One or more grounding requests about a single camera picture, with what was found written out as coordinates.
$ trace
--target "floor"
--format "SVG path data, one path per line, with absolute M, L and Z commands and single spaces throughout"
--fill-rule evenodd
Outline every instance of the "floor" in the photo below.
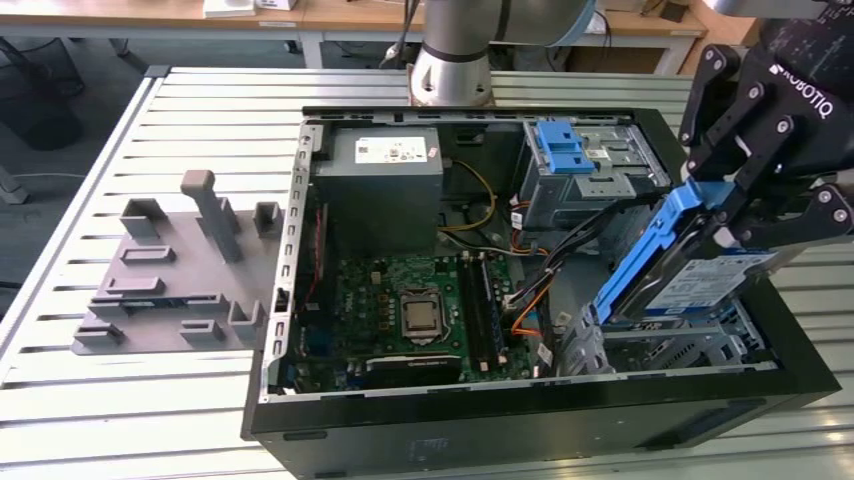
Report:
M 87 89 L 72 102 L 86 132 L 70 147 L 36 152 L 0 125 L 0 159 L 14 174 L 72 173 L 84 175 L 95 162 L 112 128 L 134 95 L 142 75 L 114 55 L 107 40 L 66 40 Z M 374 68 L 387 45 L 326 43 L 327 68 Z M 303 58 L 286 52 L 278 41 L 132 40 L 131 51 L 148 64 L 196 67 L 302 68 Z M 355 55 L 345 53 L 342 48 Z M 22 177 L 30 191 L 26 205 L 0 202 L 0 282 L 23 282 L 47 244 L 80 179 Z M 0 315 L 15 298 L 15 290 L 0 288 Z

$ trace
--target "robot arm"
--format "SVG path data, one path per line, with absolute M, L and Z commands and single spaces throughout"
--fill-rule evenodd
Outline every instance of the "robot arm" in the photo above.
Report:
M 707 313 L 853 232 L 854 197 L 826 181 L 854 166 L 853 10 L 769 22 L 744 60 L 725 46 L 703 51 L 679 129 L 686 182 L 599 292 L 599 323 Z
M 490 42 L 567 45 L 593 0 L 426 0 L 425 41 L 410 81 L 415 104 L 481 106 L 493 99 Z

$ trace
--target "aluminum table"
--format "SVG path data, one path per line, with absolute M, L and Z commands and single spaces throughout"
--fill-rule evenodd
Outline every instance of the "aluminum table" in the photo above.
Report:
M 251 352 L 78 357 L 72 334 L 124 233 L 127 200 L 192 210 L 179 183 L 184 170 L 204 168 L 235 209 L 283 202 L 301 108 L 405 105 L 405 85 L 402 74 L 370 70 L 174 68 L 143 80 L 0 323 L 0 477 L 290 478 L 239 438 Z M 497 73 L 494 85 L 502 106 L 658 108 L 675 129 L 690 80 Z M 854 246 L 809 251 L 774 281 L 842 392 L 691 450 L 410 477 L 854 478 Z

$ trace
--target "sticker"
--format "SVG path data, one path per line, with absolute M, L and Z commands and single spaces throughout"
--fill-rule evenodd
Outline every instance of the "sticker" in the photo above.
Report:
M 679 315 L 713 307 L 745 281 L 745 271 L 776 253 L 730 253 L 712 260 L 691 260 L 646 306 L 650 315 Z
M 357 163 L 414 163 L 426 161 L 427 145 L 425 137 L 362 137 L 357 140 Z
M 297 28 L 294 22 L 258 22 L 259 27 Z
M 703 32 L 699 30 L 671 30 L 670 35 L 675 37 L 702 37 Z
M 525 220 L 525 217 L 522 216 L 522 214 L 519 212 L 513 212 L 510 214 L 510 224 L 514 228 L 514 230 L 522 230 L 522 222 Z
M 585 150 L 587 158 L 609 158 L 609 151 L 602 148 L 598 150 Z
M 546 346 L 545 343 L 541 343 L 539 347 L 537 347 L 537 356 L 546 363 L 546 365 L 551 367 L 553 354 L 551 354 L 551 350 L 549 350 L 549 347 Z

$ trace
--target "table surface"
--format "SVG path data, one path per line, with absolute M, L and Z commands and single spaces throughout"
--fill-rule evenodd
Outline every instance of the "table surface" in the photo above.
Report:
M 260 22 L 294 23 L 305 30 L 398 31 L 401 0 L 301 0 L 291 11 L 256 9 L 254 17 L 202 17 L 203 0 L 0 0 L 0 23 L 135 27 L 264 29 Z M 413 30 L 423 26 L 423 8 Z M 706 27 L 691 13 L 682 23 L 627 12 L 607 12 L 614 35 L 701 37 Z
M 657 108 L 675 129 L 690 79 L 497 72 L 494 85 L 501 106 Z M 285 204 L 302 107 L 405 104 L 399 72 L 175 68 L 166 81 L 144 80 L 0 323 L 4 480 L 290 478 L 264 449 L 239 438 L 248 351 L 79 357 L 72 334 L 124 233 L 128 199 L 154 197 L 167 211 L 194 210 L 179 184 L 184 170 L 204 168 L 236 210 L 258 201 Z M 774 277 L 842 392 L 693 450 L 463 473 L 507 480 L 625 478 L 617 472 L 635 480 L 720 480 L 746 478 L 754 469 L 786 479 L 854 478 L 852 278 L 852 245 L 812 250 Z

